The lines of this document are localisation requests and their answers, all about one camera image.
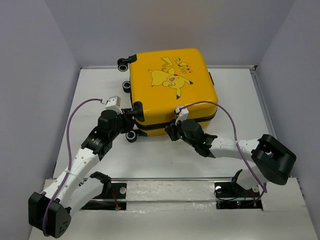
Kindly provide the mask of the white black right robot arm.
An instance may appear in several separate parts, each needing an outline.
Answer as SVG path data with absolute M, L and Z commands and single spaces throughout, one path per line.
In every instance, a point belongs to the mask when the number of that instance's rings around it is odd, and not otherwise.
M 235 140 L 205 133 L 193 119 L 173 121 L 165 128 L 171 141 L 182 140 L 205 158 L 242 160 L 246 169 L 238 170 L 230 183 L 235 196 L 267 183 L 284 186 L 291 176 L 296 155 L 269 134 L 252 140 Z

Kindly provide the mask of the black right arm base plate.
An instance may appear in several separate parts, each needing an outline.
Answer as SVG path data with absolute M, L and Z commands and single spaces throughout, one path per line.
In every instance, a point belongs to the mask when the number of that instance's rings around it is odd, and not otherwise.
M 263 209 L 263 193 L 258 186 L 246 190 L 230 182 L 216 182 L 214 187 L 215 206 L 218 210 Z

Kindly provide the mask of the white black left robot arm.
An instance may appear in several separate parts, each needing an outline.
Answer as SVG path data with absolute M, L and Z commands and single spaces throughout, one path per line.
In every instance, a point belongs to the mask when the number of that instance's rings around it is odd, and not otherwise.
M 94 172 L 86 174 L 111 150 L 120 134 L 133 129 L 135 121 L 130 108 L 108 107 L 101 112 L 97 126 L 88 134 L 75 157 L 60 176 L 42 192 L 33 192 L 28 199 L 28 223 L 46 237 L 60 238 L 68 229 L 72 216 L 96 196 L 110 194 L 111 178 Z

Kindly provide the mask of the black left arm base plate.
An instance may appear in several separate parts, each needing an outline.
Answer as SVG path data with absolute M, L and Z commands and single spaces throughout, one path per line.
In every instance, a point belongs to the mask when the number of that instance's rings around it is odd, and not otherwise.
M 108 191 L 102 193 L 88 203 L 81 210 L 95 211 L 125 211 L 127 209 L 127 183 L 112 182 Z

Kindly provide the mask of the yellow hard-shell suitcase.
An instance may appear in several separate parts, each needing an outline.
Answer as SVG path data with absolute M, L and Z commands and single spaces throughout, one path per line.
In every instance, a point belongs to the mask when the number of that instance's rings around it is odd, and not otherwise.
M 187 106 L 188 119 L 203 128 L 215 117 L 218 96 L 202 53 L 196 48 L 142 52 L 117 60 L 129 71 L 122 89 L 130 94 L 137 134 L 164 135 L 176 119 L 175 109 Z

